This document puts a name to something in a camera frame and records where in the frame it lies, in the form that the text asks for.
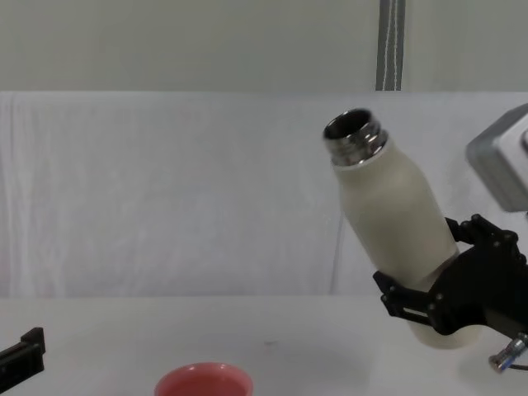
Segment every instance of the bottle opening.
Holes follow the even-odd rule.
[[[372,120],[372,113],[366,109],[345,111],[334,118],[324,129],[324,138],[328,140],[343,139],[360,131]]]

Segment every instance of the black clamp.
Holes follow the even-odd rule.
[[[450,335],[472,324],[514,338],[528,331],[528,266],[518,237],[479,214],[446,220],[456,242],[473,245],[447,265],[427,292],[411,290],[381,272],[374,279],[389,315]]]
[[[18,344],[0,352],[0,394],[44,370],[44,330],[33,328]]]

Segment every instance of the gray strip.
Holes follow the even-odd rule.
[[[379,0],[378,64],[376,91],[402,87],[405,0]]]

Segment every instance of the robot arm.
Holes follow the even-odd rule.
[[[0,351],[0,394],[44,370],[44,330],[33,328],[19,343]]]
[[[528,266],[517,235],[479,214],[460,225],[451,219],[447,223],[455,241],[472,247],[442,271],[428,292],[407,289],[376,272],[385,308],[391,316],[431,326],[445,336],[474,324],[492,328],[517,345],[492,356],[492,367],[499,372],[520,368],[512,363],[528,347]]]
[[[528,210],[528,103],[508,111],[468,144],[466,157],[506,212]]]

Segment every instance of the white cloth backdrop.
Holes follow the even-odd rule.
[[[0,295],[375,294],[320,135],[373,109],[445,214],[518,231],[464,146],[526,94],[3,93]]]

